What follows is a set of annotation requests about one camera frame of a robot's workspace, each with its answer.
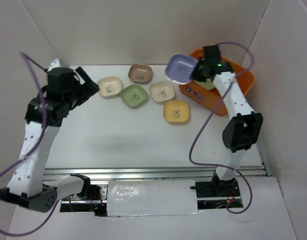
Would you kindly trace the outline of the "green square plate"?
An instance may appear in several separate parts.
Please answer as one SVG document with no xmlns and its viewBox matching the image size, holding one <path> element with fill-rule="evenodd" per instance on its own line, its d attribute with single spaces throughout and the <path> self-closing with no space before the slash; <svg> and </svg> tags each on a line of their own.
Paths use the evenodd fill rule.
<svg viewBox="0 0 307 240">
<path fill-rule="evenodd" d="M 195 80 L 194 81 L 196 84 L 198 84 L 199 86 L 211 91 L 215 88 L 215 85 L 212 83 L 211 79 L 208 78 L 206 81 L 198 81 Z"/>
<path fill-rule="evenodd" d="M 131 84 L 120 92 L 120 97 L 128 107 L 135 108 L 144 103 L 149 95 L 141 85 Z"/>
</svg>

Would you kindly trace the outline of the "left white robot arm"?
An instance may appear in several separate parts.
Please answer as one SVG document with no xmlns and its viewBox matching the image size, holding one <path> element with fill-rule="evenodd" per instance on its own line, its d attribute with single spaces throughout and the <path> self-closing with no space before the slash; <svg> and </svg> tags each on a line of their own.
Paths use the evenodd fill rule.
<svg viewBox="0 0 307 240">
<path fill-rule="evenodd" d="M 70 195 L 88 199 L 90 178 L 78 173 L 44 182 L 44 171 L 52 144 L 69 112 L 99 91 L 82 67 L 54 67 L 47 72 L 47 85 L 40 88 L 27 107 L 25 136 L 13 176 L 0 188 L 0 201 L 46 213 L 58 200 Z"/>
</svg>

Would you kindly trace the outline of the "green square plate front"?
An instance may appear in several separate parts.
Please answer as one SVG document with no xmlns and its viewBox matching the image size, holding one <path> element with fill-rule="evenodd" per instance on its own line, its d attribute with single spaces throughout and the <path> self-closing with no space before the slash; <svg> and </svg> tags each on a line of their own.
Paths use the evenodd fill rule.
<svg viewBox="0 0 307 240">
<path fill-rule="evenodd" d="M 206 81 L 198 81 L 195 80 L 194 81 L 196 84 L 198 84 L 199 86 L 211 91 L 215 88 L 215 85 L 212 83 L 211 79 L 208 78 Z"/>
</svg>

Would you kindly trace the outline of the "yellow square plate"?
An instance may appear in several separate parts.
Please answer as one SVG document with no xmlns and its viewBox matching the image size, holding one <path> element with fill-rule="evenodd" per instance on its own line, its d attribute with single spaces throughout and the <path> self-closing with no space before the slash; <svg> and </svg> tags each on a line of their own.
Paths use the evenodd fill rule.
<svg viewBox="0 0 307 240">
<path fill-rule="evenodd" d="M 169 100 L 163 105 L 163 117 L 169 123 L 186 123 L 190 118 L 189 105 L 181 100 Z"/>
</svg>

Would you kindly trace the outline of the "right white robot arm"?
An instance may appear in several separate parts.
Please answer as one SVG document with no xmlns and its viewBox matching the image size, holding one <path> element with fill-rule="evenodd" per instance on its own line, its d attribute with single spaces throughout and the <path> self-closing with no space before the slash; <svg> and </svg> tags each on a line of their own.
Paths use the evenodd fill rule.
<svg viewBox="0 0 307 240">
<path fill-rule="evenodd" d="M 248 71 L 248 68 L 235 71 L 229 62 L 222 61 L 219 45 L 214 44 L 203 47 L 203 56 L 191 74 L 193 80 L 211 81 L 221 96 L 216 106 L 224 104 L 229 117 L 222 132 L 227 157 L 223 164 L 216 165 L 211 179 L 210 189 L 217 196 L 234 187 L 236 170 L 246 152 L 257 142 L 263 123 L 262 114 L 249 105 L 238 83 L 238 78 Z"/>
</svg>

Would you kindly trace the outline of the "purple square plate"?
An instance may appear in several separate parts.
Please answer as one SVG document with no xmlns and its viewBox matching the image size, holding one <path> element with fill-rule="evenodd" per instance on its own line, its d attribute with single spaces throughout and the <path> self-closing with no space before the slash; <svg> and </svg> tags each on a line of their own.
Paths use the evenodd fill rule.
<svg viewBox="0 0 307 240">
<path fill-rule="evenodd" d="M 178 85 L 185 85 L 191 81 L 192 72 L 197 64 L 198 60 L 194 57 L 177 53 L 170 58 L 164 75 L 169 81 Z"/>
</svg>

